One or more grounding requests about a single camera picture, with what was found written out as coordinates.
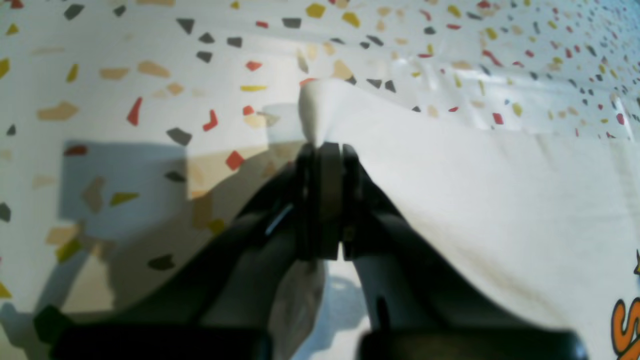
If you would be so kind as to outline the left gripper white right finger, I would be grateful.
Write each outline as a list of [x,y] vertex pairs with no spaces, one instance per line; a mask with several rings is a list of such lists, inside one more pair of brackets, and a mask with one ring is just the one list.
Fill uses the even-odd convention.
[[409,225],[342,146],[343,257],[371,321],[359,360],[587,360],[571,330],[533,325],[490,300]]

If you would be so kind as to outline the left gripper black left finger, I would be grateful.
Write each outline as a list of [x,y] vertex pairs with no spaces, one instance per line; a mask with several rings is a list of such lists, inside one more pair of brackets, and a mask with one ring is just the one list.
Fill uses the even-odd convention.
[[68,326],[53,360],[292,360],[342,237],[343,149],[305,144],[167,282],[107,319]]

